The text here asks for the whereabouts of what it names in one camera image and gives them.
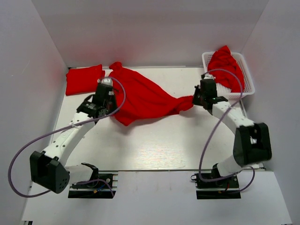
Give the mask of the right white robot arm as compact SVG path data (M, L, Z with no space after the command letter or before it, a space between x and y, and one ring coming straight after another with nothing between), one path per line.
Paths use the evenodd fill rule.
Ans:
M232 155L215 164L208 178L199 174L202 182L212 182L215 186L222 187L230 177L243 169L272 158L268 126L246 118L225 97L218 96L213 79L202 79L195 87L193 104L202 106L219 119L209 138L212 138L221 123L224 123L234 134Z

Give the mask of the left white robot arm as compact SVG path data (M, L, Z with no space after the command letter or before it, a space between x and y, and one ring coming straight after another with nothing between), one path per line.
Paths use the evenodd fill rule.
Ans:
M106 78L99 82L95 94L85 98L70 122L71 128L41 152L30 156L30 173L33 182L57 194L68 185L84 182L94 187L99 182L98 168L88 163L66 166L72 151L97 123L97 119L116 110L113 81Z

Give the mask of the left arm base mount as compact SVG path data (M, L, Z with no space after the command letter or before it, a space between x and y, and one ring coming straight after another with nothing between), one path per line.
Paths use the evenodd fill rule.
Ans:
M113 199L117 191L118 173L99 172L96 180L87 184L72 184L68 191L69 199Z

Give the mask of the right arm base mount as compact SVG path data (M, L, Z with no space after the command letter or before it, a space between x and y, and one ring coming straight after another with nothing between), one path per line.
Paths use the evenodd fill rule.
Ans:
M193 174L190 178L195 182L197 200L241 198L240 187L236 176L216 182L204 182L200 180L198 173Z

